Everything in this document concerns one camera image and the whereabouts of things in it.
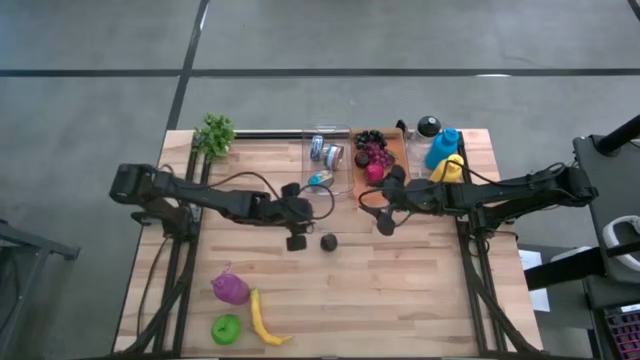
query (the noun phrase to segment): butcher block tabletop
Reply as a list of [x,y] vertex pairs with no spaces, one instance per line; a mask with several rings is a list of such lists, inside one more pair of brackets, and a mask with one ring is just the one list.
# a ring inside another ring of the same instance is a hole
[[[489,132],[461,131],[469,166],[499,180]],[[192,131],[169,131],[158,165],[169,164],[177,176],[183,177],[192,135]],[[277,190],[290,182],[306,182],[300,178],[300,149],[300,140],[234,140],[230,154],[211,167],[209,183],[241,171],[264,175]],[[269,191],[250,176],[218,189]],[[329,208],[326,197],[315,195],[310,200],[316,216]],[[401,220],[404,214],[394,217]],[[320,249],[320,238],[329,232],[338,238],[338,248],[332,253]],[[204,211],[181,356],[478,354],[453,218],[414,215],[393,236],[386,237],[376,230],[373,217],[345,196],[336,199],[331,216],[318,221],[314,233],[307,235],[306,250],[288,252],[288,236],[284,228],[238,225],[215,211]],[[125,349],[135,339],[140,299],[162,241],[160,225],[144,228],[114,351]],[[541,349],[515,239],[498,233],[490,241],[489,259],[498,302],[524,337]],[[143,328],[160,304],[170,248],[165,246],[156,267],[144,307]],[[267,330],[278,336],[292,335],[292,340],[282,346],[264,344],[253,332],[248,303],[234,306],[214,296],[211,280],[228,264],[232,273],[260,290]],[[177,308],[174,306],[169,317],[167,349],[172,345]],[[242,335],[232,345],[220,346],[211,338],[213,321],[223,314],[235,314],[242,322]],[[488,312],[484,311],[484,317],[487,336],[491,337]],[[489,347],[495,349],[492,340]]]

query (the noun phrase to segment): plastic bin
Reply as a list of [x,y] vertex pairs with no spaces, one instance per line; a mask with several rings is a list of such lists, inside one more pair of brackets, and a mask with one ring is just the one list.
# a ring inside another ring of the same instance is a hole
[[[313,137],[320,135],[324,139],[324,144],[320,156],[312,159]],[[337,169],[330,169],[325,165],[325,159],[330,145],[342,147],[342,161]],[[351,128],[346,125],[311,125],[302,130],[302,186],[309,183],[309,179],[319,171],[327,170],[333,175],[333,183],[329,187],[334,196],[346,196],[353,190],[351,152]],[[328,196],[329,194],[318,188],[308,188],[307,194]]]

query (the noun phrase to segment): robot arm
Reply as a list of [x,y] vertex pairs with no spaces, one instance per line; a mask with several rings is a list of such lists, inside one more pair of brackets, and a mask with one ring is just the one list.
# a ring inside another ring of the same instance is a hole
[[[312,225],[313,209],[307,199],[299,198],[300,185],[282,187],[282,197],[260,191],[221,191],[206,185],[195,185],[172,173],[151,165],[121,164],[111,185],[109,196],[120,204],[138,205],[144,212],[131,214],[142,225],[149,219],[162,222],[165,233],[188,238],[193,235],[197,219],[188,204],[216,210],[224,218],[238,224],[282,226],[291,231],[287,238],[289,251],[306,248],[304,233]],[[173,206],[165,198],[178,200]]]
[[380,233],[390,236],[396,227],[393,211],[466,217],[474,237],[491,237],[501,223],[552,205],[581,207],[597,197],[587,174],[574,167],[554,166],[519,178],[467,183],[411,180],[404,186],[406,174],[394,166],[379,191],[389,201],[386,209],[360,206],[377,219]]

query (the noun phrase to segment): orange tray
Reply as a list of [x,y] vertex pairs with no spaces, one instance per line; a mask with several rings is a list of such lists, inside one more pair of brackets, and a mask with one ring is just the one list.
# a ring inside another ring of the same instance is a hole
[[[351,130],[350,140],[351,140],[352,158],[350,159],[350,161],[353,162],[351,166],[353,171],[353,195],[356,200],[358,199],[360,194],[374,188],[373,186],[369,186],[367,184],[367,175],[365,174],[364,169],[360,169],[359,167],[357,167],[354,160],[356,154],[360,152],[359,150],[356,149],[356,145],[354,143],[355,135],[361,133],[364,130],[371,130],[371,129],[352,129]],[[409,181],[409,163],[407,161],[407,152],[405,150],[406,148],[404,143],[404,134],[402,130],[397,128],[387,128],[387,129],[378,129],[378,130],[384,134],[384,138],[387,140],[387,149],[391,150],[396,155],[395,165],[402,166],[405,173],[407,174],[407,178],[405,180],[405,184],[406,184],[406,182]],[[391,168],[388,168],[385,170],[384,172],[385,176],[389,173],[389,170],[391,170]],[[369,206],[384,206],[388,203],[387,200],[382,197],[381,193],[369,194],[362,199],[362,202],[364,202],[366,205],[369,205]]]

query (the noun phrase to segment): blue spray bottle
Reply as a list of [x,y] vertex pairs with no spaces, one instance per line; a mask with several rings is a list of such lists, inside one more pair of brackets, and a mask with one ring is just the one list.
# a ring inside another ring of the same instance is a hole
[[460,135],[456,129],[444,129],[436,136],[429,153],[424,158],[427,169],[435,169],[440,161],[448,158],[458,150]]

